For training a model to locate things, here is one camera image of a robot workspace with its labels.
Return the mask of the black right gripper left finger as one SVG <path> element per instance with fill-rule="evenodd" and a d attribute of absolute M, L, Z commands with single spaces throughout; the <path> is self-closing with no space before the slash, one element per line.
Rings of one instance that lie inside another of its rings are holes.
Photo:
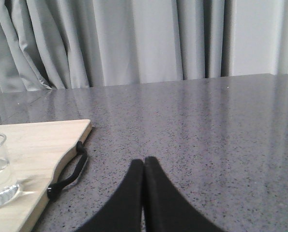
<path fill-rule="evenodd" d="M 139 232 L 141 231 L 142 183 L 144 164 L 131 161 L 129 169 L 105 205 L 78 232 Z"/>

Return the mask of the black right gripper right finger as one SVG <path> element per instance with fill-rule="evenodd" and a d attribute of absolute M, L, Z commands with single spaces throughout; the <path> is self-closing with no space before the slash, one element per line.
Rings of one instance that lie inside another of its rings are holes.
<path fill-rule="evenodd" d="M 175 188 L 155 157 L 145 158 L 144 214 L 148 232 L 221 232 Z"/>

